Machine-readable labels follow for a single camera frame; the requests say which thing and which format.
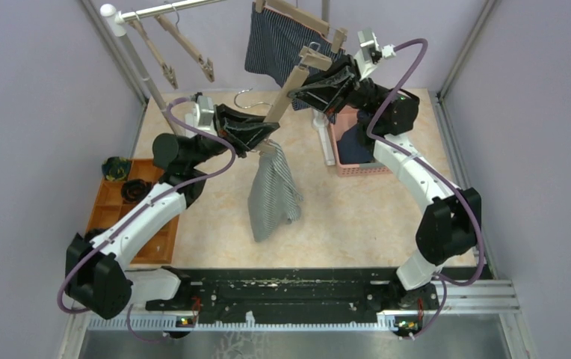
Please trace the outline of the beige hanger holding pinstriped underwear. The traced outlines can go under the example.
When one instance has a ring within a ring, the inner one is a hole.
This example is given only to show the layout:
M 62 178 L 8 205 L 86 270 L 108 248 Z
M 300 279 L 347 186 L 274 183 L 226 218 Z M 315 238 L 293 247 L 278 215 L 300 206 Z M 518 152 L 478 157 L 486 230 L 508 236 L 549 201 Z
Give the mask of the beige hanger holding pinstriped underwear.
M 345 28 L 332 28 L 327 20 L 324 20 L 308 11 L 301 10 L 294 4 L 281 0 L 254 1 L 255 12 L 261 13 L 265 6 L 274 9 L 277 12 L 290 16 L 292 19 L 311 28 L 321 34 L 326 40 L 329 39 L 330 32 L 333 31 L 331 39 L 330 51 L 338 53 L 342 49 L 347 40 L 348 30 Z

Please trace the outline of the navy underwear cream waistband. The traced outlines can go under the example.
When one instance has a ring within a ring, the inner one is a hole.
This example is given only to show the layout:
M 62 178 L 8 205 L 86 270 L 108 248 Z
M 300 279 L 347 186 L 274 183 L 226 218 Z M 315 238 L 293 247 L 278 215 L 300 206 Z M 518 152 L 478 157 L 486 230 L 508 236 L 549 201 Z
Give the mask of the navy underwear cream waistband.
M 342 164 L 360 165 L 374 162 L 372 151 L 367 145 L 368 138 L 365 135 L 370 119 L 370 114 L 362 110 L 339 116 L 339 124 L 349 125 L 336 143 Z

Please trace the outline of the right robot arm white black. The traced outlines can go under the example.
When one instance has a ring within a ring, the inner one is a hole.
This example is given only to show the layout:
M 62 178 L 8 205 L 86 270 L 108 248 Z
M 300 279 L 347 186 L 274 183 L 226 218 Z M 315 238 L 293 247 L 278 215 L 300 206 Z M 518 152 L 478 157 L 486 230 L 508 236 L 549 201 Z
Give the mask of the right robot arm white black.
M 416 100 L 402 91 L 403 82 L 388 89 L 371 78 L 384 58 L 343 55 L 328 70 L 290 90 L 288 97 L 325 115 L 346 106 L 367 114 L 360 124 L 365 148 L 405 185 L 422 211 L 417 249 L 396 271 L 398 282 L 389 288 L 391 302 L 408 308 L 418 299 L 418 288 L 435 278 L 451 281 L 441 272 L 448 259 L 472 248 L 485 252 L 481 196 L 473 188 L 459 188 L 413 146 L 407 133 L 417 117 Z

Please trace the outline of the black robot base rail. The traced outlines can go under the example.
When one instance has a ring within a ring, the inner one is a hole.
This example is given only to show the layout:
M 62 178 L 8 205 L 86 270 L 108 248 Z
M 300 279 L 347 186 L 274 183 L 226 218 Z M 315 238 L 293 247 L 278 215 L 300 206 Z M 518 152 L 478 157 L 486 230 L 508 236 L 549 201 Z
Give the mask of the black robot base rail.
M 373 324 L 383 310 L 435 310 L 436 287 L 403 289 L 394 267 L 343 269 L 178 269 L 178 293 L 148 300 L 152 312 L 186 310 L 198 323 Z

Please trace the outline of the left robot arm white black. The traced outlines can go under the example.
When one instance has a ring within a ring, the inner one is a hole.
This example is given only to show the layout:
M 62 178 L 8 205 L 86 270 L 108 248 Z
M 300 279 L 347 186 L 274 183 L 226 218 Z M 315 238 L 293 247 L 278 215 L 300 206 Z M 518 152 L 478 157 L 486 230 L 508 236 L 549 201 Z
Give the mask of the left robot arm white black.
M 280 124 L 270 116 L 216 105 L 208 125 L 192 126 L 172 113 L 183 102 L 183 98 L 171 102 L 164 113 L 192 135 L 162 133 L 155 138 L 153 164 L 163 171 L 158 182 L 115 225 L 92 239 L 76 234 L 71 241 L 57 294 L 63 312 L 90 310 L 113 319 L 136 303 L 165 300 L 176 310 L 191 303 L 192 288 L 171 270 L 129 271 L 129 265 L 162 227 L 190 208 L 207 180 L 265 143 Z

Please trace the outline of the beige hanger holding navy underwear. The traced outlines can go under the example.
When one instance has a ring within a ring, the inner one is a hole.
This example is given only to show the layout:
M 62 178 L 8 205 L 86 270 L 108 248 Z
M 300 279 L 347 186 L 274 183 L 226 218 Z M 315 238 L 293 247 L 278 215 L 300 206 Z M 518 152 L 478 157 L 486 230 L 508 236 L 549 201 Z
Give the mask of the beige hanger holding navy underwear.
M 198 48 L 166 16 L 157 15 L 154 19 L 200 65 L 207 80 L 214 82 L 214 67 L 211 59 L 203 57 Z

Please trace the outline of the beige hanger holding grey underwear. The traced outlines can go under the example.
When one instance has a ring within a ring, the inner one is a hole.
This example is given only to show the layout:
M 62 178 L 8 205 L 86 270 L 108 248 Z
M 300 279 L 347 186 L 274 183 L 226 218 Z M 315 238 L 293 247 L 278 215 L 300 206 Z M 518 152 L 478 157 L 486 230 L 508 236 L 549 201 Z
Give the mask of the beige hanger holding grey underwear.
M 322 55 L 317 51 L 320 46 L 319 43 L 312 42 L 307 46 L 303 46 L 299 52 L 300 60 L 293 67 L 285 81 L 285 84 L 281 87 L 280 92 L 277 94 L 276 99 L 269 103 L 269 110 L 267 114 L 260 116 L 265 116 L 266 122 L 278 123 L 286 112 L 289 104 L 293 100 L 294 91 L 300 89 L 303 86 L 305 80 L 309 77 L 309 68 L 315 68 L 318 70 L 328 70 L 332 64 L 332 60 L 326 55 Z M 268 143 L 268 139 L 262 141 L 255 150 L 253 151 L 274 151 L 271 145 Z

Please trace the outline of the beige clip hanger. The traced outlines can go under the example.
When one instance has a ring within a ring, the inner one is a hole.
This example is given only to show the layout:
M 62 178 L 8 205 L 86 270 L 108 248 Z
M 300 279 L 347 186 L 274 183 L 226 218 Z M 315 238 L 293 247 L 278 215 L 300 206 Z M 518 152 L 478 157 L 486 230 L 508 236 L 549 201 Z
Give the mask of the beige clip hanger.
M 169 82 L 172 89 L 176 90 L 178 88 L 178 83 L 175 70 L 164 60 L 162 54 L 159 52 L 153 41 L 149 38 L 149 35 L 145 31 L 142 23 L 139 20 L 132 20 L 129 22 L 129 24 L 141 36 L 141 39 L 143 42 L 145 42 L 147 48 L 152 53 L 152 56 L 154 59 L 156 59 L 158 65 L 160 66 L 163 76 Z

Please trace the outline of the navy pinstriped underwear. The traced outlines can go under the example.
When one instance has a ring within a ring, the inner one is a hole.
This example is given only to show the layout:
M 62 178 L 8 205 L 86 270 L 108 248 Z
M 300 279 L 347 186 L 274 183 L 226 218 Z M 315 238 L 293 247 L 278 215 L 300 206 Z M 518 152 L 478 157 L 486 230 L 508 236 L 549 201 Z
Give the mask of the navy pinstriped underwear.
M 317 51 L 329 57 L 333 63 L 346 53 L 344 49 L 338 53 L 331 52 L 329 40 L 291 17 L 268 8 L 257 13 L 252 5 L 244 69 L 249 73 L 269 76 L 282 87 L 300 60 L 298 55 L 301 48 L 312 42 L 319 43 Z M 309 77 L 321 71 L 310 67 Z M 292 100 L 290 105 L 295 110 L 308 107 L 297 100 Z

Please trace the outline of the grey striped underwear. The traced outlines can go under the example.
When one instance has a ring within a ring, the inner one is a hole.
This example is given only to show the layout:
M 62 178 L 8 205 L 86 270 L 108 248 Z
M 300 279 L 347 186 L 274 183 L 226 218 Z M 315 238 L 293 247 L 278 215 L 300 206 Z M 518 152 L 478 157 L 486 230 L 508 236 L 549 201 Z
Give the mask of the grey striped underwear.
M 302 201 L 282 147 L 269 140 L 259 152 L 259 167 L 247 199 L 254 241 L 263 242 L 280 225 L 300 220 Z

